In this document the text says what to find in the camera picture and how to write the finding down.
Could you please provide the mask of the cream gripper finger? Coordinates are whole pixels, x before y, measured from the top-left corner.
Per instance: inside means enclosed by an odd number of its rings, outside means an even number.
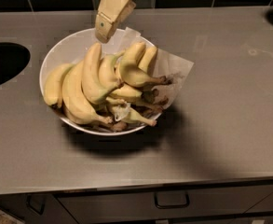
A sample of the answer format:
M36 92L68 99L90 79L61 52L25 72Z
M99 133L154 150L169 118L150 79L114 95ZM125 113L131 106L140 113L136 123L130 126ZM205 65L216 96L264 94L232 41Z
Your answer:
M107 43L114 35L118 25L135 9L132 0L100 0L95 21L95 35Z

